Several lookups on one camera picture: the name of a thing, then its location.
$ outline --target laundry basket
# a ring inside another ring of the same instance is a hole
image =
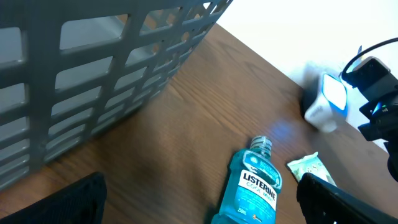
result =
[[[231,1],[0,1],[0,190],[159,94]]]

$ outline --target wooden table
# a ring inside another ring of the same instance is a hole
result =
[[[105,174],[103,223],[206,223],[227,164],[255,135],[273,141],[283,176],[277,223],[305,223],[286,163],[319,152],[337,185],[398,217],[388,155],[350,125],[320,134],[299,113],[302,89],[215,25],[166,90],[105,135],[0,193],[0,217],[94,172]]]

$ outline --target listerine bottle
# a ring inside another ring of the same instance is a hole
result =
[[[234,155],[220,212],[211,224],[275,223],[282,177],[270,162],[271,147],[269,138],[256,136],[250,149],[242,149]]]

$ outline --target black object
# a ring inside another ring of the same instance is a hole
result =
[[[304,88],[303,90],[303,96],[300,100],[300,114],[304,119],[305,119],[305,112],[317,99],[319,79],[320,77],[315,78],[314,81],[312,81],[311,84],[309,84],[309,86],[307,88]]]
[[[384,139],[390,155],[387,167],[391,176],[398,181],[398,80],[379,59],[369,57],[354,71],[347,73],[349,66],[365,53],[386,44],[397,42],[398,38],[376,44],[355,56],[345,66],[341,78],[362,93],[369,101],[359,110],[369,123],[358,127],[367,141]]]
[[[398,219],[311,173],[304,174],[298,183],[297,201],[307,224],[398,224]]]
[[[95,172],[0,220],[8,223],[100,224],[106,200],[104,175]]]

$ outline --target white packet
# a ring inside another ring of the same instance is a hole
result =
[[[322,161],[318,158],[318,152],[312,155],[304,156],[299,160],[292,161],[287,164],[287,167],[289,167],[290,171],[293,173],[297,182],[300,182],[304,173],[310,172],[315,176],[321,178],[322,180],[336,186],[336,183],[331,178],[331,175],[329,174],[328,170],[323,165]]]

